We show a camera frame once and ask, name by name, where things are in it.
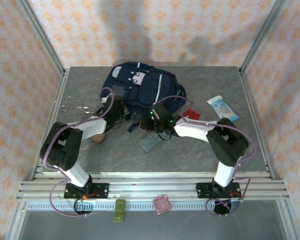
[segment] cable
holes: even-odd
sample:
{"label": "cable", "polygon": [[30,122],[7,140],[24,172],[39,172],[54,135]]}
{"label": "cable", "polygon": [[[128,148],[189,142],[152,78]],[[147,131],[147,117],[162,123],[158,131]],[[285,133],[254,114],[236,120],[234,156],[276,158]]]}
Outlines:
{"label": "cable", "polygon": [[121,127],[121,125],[122,125],[122,119],[121,119],[121,120],[118,120],[118,121],[116,121],[116,122],[114,123],[114,125],[116,125],[117,123],[120,123],[120,125],[119,125],[119,126],[116,126],[116,127],[113,127],[113,128],[111,128],[111,130],[119,129],[119,128]]}
{"label": "cable", "polygon": [[158,134],[159,138],[163,141],[169,141],[171,139],[171,135],[168,135],[170,137],[169,139],[164,139],[158,131],[156,132],[156,134]]}
{"label": "cable", "polygon": [[86,200],[86,199],[88,199],[88,198],[90,198],[90,197],[92,197],[96,194],[97,194],[97,190],[95,189],[95,190],[92,191],[92,193],[90,195],[83,196],[82,198],[78,198],[77,200],[75,200],[74,203],[73,203],[73,209],[74,209],[75,213],[78,214],[78,215],[86,215],[86,216],[89,215],[92,211],[78,211],[77,208],[76,208],[76,205],[77,205],[78,201],[81,201],[81,204],[82,204],[83,200]]}
{"label": "cable", "polygon": [[257,143],[248,135],[246,134],[244,131],[242,131],[241,129],[239,128],[236,128],[234,126],[229,126],[229,125],[224,125],[224,124],[218,124],[218,123],[208,123],[207,126],[215,126],[215,127],[220,127],[220,128],[227,128],[227,129],[232,129],[232,130],[235,130],[237,131],[238,133],[241,133],[243,136],[245,136],[250,143],[252,143],[252,146],[253,146],[253,153],[250,154],[249,156],[246,156],[244,158],[242,158],[241,160],[239,160],[236,165],[234,166],[234,170],[233,170],[233,173],[232,173],[232,176],[231,176],[231,179],[234,178],[236,172],[238,171],[239,167],[241,166],[242,163],[254,158],[256,155],[257,155]]}
{"label": "cable", "polygon": [[170,95],[170,96],[165,96],[164,98],[161,98],[159,101],[157,101],[157,102],[154,103],[154,104],[161,103],[161,102],[163,102],[164,100],[170,99],[170,98],[180,98],[180,99],[184,99],[184,100],[186,100],[186,101],[189,101],[190,103],[194,103],[193,101],[190,101],[188,98],[186,98],[186,97],[184,97],[184,96]]}
{"label": "cable", "polygon": [[43,156],[42,163],[43,163],[43,166],[44,166],[45,168],[50,169],[50,170],[58,170],[58,171],[60,171],[61,174],[62,174],[63,176],[65,176],[65,178],[67,179],[67,180],[65,180],[65,181],[60,181],[60,182],[58,182],[56,185],[54,185],[53,188],[52,188],[51,191],[50,191],[50,194],[49,194],[49,202],[50,202],[50,204],[51,204],[51,207],[52,207],[57,213],[59,213],[59,214],[61,214],[61,215],[63,215],[63,216],[66,216],[66,217],[78,218],[78,217],[82,217],[82,216],[81,216],[81,215],[70,215],[70,214],[66,214],[66,213],[63,213],[63,212],[61,212],[60,210],[58,210],[58,209],[54,206],[54,204],[53,204],[53,202],[52,202],[52,193],[53,193],[53,191],[55,190],[55,188],[56,188],[58,185],[63,184],[63,183],[69,183],[69,182],[71,182],[71,180],[70,180],[70,178],[69,178],[69,177],[68,177],[68,176],[67,176],[60,168],[56,168],[56,167],[49,166],[49,165],[47,164],[47,159],[48,159],[49,153],[50,153],[50,151],[51,151],[53,145],[55,144],[55,142],[56,142],[56,140],[58,139],[59,135],[60,135],[64,130],[66,130],[66,129],[68,129],[68,128],[72,128],[72,127],[77,127],[77,126],[79,126],[79,125],[81,125],[81,124],[83,124],[83,123],[87,123],[87,122],[91,122],[91,121],[98,120],[98,119],[104,117],[104,116],[110,111],[110,109],[111,109],[111,107],[113,106],[114,101],[115,101],[115,98],[114,98],[115,94],[114,94],[114,92],[112,91],[111,88],[109,88],[109,87],[103,87],[103,88],[101,89],[101,91],[100,91],[100,98],[101,98],[101,93],[102,93],[104,90],[109,90],[109,91],[110,91],[110,95],[113,96],[113,97],[111,97],[111,102],[110,102],[110,106],[108,107],[108,109],[107,109],[104,113],[102,113],[100,116],[97,116],[97,117],[90,117],[90,118],[88,118],[88,119],[81,120],[81,121],[79,121],[79,122],[77,122],[77,123],[69,124],[69,125],[66,125],[66,126],[62,127],[62,128],[54,135],[54,137],[52,138],[52,140],[51,140],[51,142],[50,142],[50,144],[49,144],[49,146],[48,146],[48,148],[47,148],[47,150],[45,151],[45,154],[44,154],[44,156]]}
{"label": "cable", "polygon": [[50,194],[49,194],[49,202],[50,202],[50,205],[51,205],[51,207],[52,207],[57,213],[59,213],[59,214],[61,214],[61,215],[63,215],[63,216],[70,217],[70,218],[80,218],[80,217],[82,217],[82,215],[71,215],[71,214],[67,214],[67,213],[64,213],[64,212],[58,210],[58,209],[55,207],[55,205],[53,204],[53,202],[52,202],[52,193],[53,193],[53,191],[56,189],[56,187],[57,187],[58,185],[60,185],[60,184],[66,184],[66,183],[68,183],[68,180],[60,181],[60,182],[58,182],[56,185],[53,186],[53,188],[51,189]]}
{"label": "cable", "polygon": [[[237,178],[235,178],[235,179],[237,179],[237,180],[243,180],[243,179],[248,179],[248,181],[247,181],[247,183],[246,183],[246,186],[245,186],[245,189],[244,189],[244,191],[243,191],[243,194],[242,194],[242,196],[240,197],[240,198],[242,198],[242,199],[244,199],[244,197],[245,197],[245,194],[246,194],[246,192],[247,192],[247,189],[248,189],[248,186],[249,186],[249,184],[250,184],[250,181],[251,181],[251,178],[250,177],[237,177]],[[216,206],[217,205],[224,205],[228,210],[229,210],[229,213],[228,214],[232,214],[238,207],[236,207],[233,211],[230,211],[231,209],[228,207],[228,204],[231,204],[231,200],[226,200],[226,201],[222,201],[222,200],[220,200],[220,199],[218,199],[218,198],[209,198],[206,202],[205,202],[205,209],[206,209],[206,211],[208,212],[208,214],[210,214],[210,215],[212,215],[212,216],[214,216],[214,217],[221,217],[221,216],[227,216],[228,214],[225,214],[225,215],[221,215],[221,214],[215,214],[214,212],[211,212],[209,209],[208,209],[208,203],[210,202],[210,201],[212,201],[212,200],[214,200],[214,201],[216,201],[216,202],[219,202],[219,203],[217,203],[216,204]]]}
{"label": "cable", "polygon": [[[102,93],[104,90],[109,90],[111,96],[114,96],[114,95],[115,95],[111,88],[109,88],[109,87],[103,87],[103,88],[101,89],[101,91],[100,91],[100,98],[101,98],[101,93]],[[81,124],[83,124],[83,123],[95,121],[95,120],[98,120],[98,119],[104,117],[104,116],[110,111],[111,107],[112,107],[113,104],[114,104],[114,101],[115,101],[115,98],[112,97],[112,98],[111,98],[110,106],[109,106],[108,109],[107,109],[104,113],[102,113],[100,116],[90,117],[90,118],[88,118],[88,119],[84,119],[84,120],[81,120],[81,121],[79,121],[79,122],[76,122],[76,123],[73,123],[73,124],[69,124],[69,125],[66,125],[66,126],[62,127],[62,128],[54,135],[54,137],[52,138],[50,144],[48,145],[48,148],[47,148],[46,151],[45,151],[45,154],[44,154],[43,160],[42,160],[43,166],[44,166],[45,168],[47,168],[47,169],[50,169],[50,170],[58,170],[58,171],[60,171],[61,174],[64,175],[65,178],[68,179],[68,180],[70,181],[70,179],[68,178],[68,176],[67,176],[60,168],[56,168],[56,167],[53,167],[53,166],[50,166],[49,164],[47,164],[47,159],[48,159],[49,153],[50,153],[50,151],[51,151],[53,145],[55,144],[55,142],[56,142],[56,140],[58,139],[59,135],[60,135],[64,130],[69,129],[69,128],[72,128],[72,127],[77,127],[77,126],[79,126],[79,125],[81,125]]]}

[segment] gray table surface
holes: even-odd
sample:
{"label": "gray table surface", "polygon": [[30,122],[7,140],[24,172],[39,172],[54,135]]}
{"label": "gray table surface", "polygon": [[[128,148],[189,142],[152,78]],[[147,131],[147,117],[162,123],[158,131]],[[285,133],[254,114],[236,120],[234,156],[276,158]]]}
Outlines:
{"label": "gray table surface", "polygon": [[[80,106],[90,106],[97,110],[102,106],[100,89],[112,67],[71,67],[61,104],[68,96],[75,97]],[[165,66],[176,74],[178,82],[187,92],[188,99],[194,101],[191,109],[200,113],[200,120],[217,121],[218,115],[207,100],[221,95],[230,108],[239,116],[234,124],[249,134],[256,142],[257,135],[249,111],[248,103],[236,67],[228,66]],[[79,109],[59,111],[57,121],[77,122],[89,118]],[[173,137],[161,141],[146,152],[139,142],[148,132],[135,129],[128,133],[130,121],[124,121],[118,129],[106,133],[101,143],[90,139],[81,143],[78,162],[88,172],[215,172],[218,160],[207,142],[189,137]],[[246,155],[252,152],[250,146]],[[258,151],[256,157],[242,164],[239,171],[265,171],[263,156]]]}

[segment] red card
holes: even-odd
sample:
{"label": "red card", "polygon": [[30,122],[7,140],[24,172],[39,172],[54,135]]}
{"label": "red card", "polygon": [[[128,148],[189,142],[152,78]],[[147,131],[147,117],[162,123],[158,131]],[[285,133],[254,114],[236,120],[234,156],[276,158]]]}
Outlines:
{"label": "red card", "polygon": [[193,111],[191,109],[188,109],[183,113],[184,117],[187,117],[189,119],[198,120],[200,118],[200,113],[197,113],[196,111]]}

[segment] navy blue backpack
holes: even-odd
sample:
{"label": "navy blue backpack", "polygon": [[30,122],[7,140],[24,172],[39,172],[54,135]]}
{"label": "navy blue backpack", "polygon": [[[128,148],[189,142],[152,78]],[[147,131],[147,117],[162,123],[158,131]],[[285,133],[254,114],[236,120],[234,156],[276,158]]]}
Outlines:
{"label": "navy blue backpack", "polygon": [[[115,66],[106,78],[103,87],[109,87],[122,97],[129,115],[149,114],[149,107],[167,96],[178,95],[187,97],[185,88],[177,82],[176,75],[140,62],[125,62]],[[105,98],[108,90],[102,92]],[[173,114],[186,100],[171,97],[163,101],[163,106]]]}

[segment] clear plastic tray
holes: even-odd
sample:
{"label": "clear plastic tray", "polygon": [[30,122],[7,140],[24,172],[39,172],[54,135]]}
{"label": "clear plastic tray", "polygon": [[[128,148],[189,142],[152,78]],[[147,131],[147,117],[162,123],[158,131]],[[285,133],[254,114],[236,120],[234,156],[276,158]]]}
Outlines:
{"label": "clear plastic tray", "polygon": [[167,195],[159,196],[153,199],[152,202],[157,214],[164,214],[172,208]]}

